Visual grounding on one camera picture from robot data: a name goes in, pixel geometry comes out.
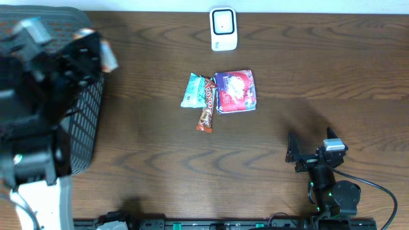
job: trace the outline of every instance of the black basket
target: black basket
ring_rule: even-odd
[[[75,8],[0,5],[0,39],[8,36],[18,21],[33,17],[40,17],[42,24],[55,39],[46,47],[48,52],[55,52],[71,42],[73,32],[91,27],[86,14]],[[62,127],[71,134],[73,174],[84,172],[91,163],[103,89],[104,76],[101,75],[100,82],[83,90],[71,109],[79,112],[61,122]]]

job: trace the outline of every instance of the white device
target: white device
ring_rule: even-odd
[[[236,12],[230,7],[215,8],[210,12],[212,50],[233,50],[237,47]]]
[[[55,185],[48,186],[45,180],[25,183],[10,193],[10,199],[16,206],[23,230],[74,230],[72,219],[72,182],[71,176],[57,179]],[[27,213],[35,216],[37,223]]]

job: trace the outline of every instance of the wood grain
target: wood grain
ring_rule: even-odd
[[[238,48],[213,52],[207,13],[87,14],[120,68],[105,85],[95,159],[73,177],[75,218],[121,207],[178,218],[308,213],[308,175],[284,162],[287,135],[312,152],[330,125],[350,148],[339,170],[393,191],[390,229],[409,226],[409,16],[241,13]],[[200,109],[180,107],[190,72],[243,69],[257,109],[216,114],[212,134],[196,131]],[[359,185],[358,216],[381,228],[392,200]],[[19,226],[11,207],[0,213],[0,229]]]

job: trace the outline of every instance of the green led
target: green led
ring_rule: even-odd
[[[15,155],[15,156],[14,156],[14,159],[13,159],[14,164],[15,164],[15,165],[19,164],[22,159],[23,159],[23,155],[21,155],[21,154]]]
[[[173,224],[173,230],[181,230],[181,224]]]

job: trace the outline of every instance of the brown wrapper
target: brown wrapper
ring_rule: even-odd
[[[200,115],[199,124],[196,130],[205,131],[211,133],[212,129],[212,118],[213,118],[213,105],[215,101],[216,84],[210,79],[206,79],[206,86],[204,87],[206,93],[206,107],[203,108],[202,114]]]

